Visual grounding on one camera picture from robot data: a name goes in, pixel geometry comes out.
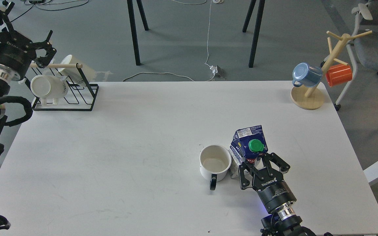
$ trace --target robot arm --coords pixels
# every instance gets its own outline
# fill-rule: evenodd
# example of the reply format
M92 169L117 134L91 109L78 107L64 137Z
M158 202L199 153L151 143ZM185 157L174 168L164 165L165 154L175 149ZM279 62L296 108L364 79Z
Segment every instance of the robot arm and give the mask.
M15 126L27 121L32 116L33 110L30 102L23 97L7 96L10 90L11 81L23 79L32 60L44 68L46 67L56 53L49 42L52 30L49 32L45 41L32 42L30 39L14 30L9 20L9 13L14 7L14 3L3 1L6 6L5 10L0 9L0 133L4 126ZM46 55L37 57L36 50L43 49ZM25 115L13 121L6 121L4 103L20 103ZM3 145L0 144L0 155L3 152Z
M310 229L300 225L303 220L291 207L297 199L283 177L290 166L275 153L264 153L260 158L262 169L258 170L253 164L243 162L239 166L239 176L240 188L253 188L270 214L262 219L262 236L316 236ZM279 171L272 168L271 162L279 167ZM253 177L251 186L244 175L245 170Z

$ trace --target wooden base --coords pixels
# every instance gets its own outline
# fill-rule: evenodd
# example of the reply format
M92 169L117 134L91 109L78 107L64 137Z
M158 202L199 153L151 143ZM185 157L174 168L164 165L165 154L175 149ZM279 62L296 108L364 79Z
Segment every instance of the wooden base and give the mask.
M316 89L312 96L306 97L306 86L301 87L293 87L291 90L291 99L295 103L295 105L301 107L302 109L318 109L323 105L325 100L323 93Z

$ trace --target chair wheel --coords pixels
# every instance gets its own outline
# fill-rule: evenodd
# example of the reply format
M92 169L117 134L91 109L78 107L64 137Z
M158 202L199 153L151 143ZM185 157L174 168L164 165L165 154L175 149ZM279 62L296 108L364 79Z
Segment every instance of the chair wheel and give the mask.
M336 111L339 111L339 109L341 109L341 105L340 104L339 105L334 104L333 106L335 107Z

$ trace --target orange mug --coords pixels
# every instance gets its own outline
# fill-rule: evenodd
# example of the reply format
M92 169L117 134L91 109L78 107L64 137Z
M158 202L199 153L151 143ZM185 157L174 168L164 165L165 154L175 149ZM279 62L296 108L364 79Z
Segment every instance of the orange mug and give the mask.
M326 73L326 79L330 87L351 81L351 66L343 64L331 66Z

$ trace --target chair leg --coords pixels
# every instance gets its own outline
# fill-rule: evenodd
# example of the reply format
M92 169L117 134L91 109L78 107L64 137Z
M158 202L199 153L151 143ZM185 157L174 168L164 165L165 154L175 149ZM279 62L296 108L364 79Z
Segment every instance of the chair leg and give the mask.
M337 110L341 108L340 106L341 100L344 98L345 93L348 91L349 87L351 86L351 83L354 81L355 76L357 75L357 61L355 60L354 53L352 52L352 49L351 49L351 45L347 45L346 49L348 51L348 55L349 55L349 58L351 60L351 65L352 65L352 80L347 82L341 94L339 95L338 99L336 100L334 105L335 105L335 108L336 106L339 106Z
M139 13L141 15L142 24L144 25L144 29L145 29L145 31L148 31L149 28L148 28L148 24L147 24L147 19L145 18L145 12L144 12L144 8L142 7L141 0L136 0L136 2L137 2L137 5L138 5Z
M256 0L250 0L249 9L247 11L246 20L244 20L243 33L246 33L247 26L249 25L250 18L252 17L253 8L255 7Z
M253 33L252 49L250 50L249 68L253 67L253 62L255 61L256 47L258 46L259 31L261 30L264 5L265 5L265 0L259 0L258 15L256 16L255 32Z
M135 64L137 66L140 66L141 60L139 59L137 29L135 27L134 6L132 4L132 0L127 0L127 3L128 3L129 23L131 24L132 43L134 45Z

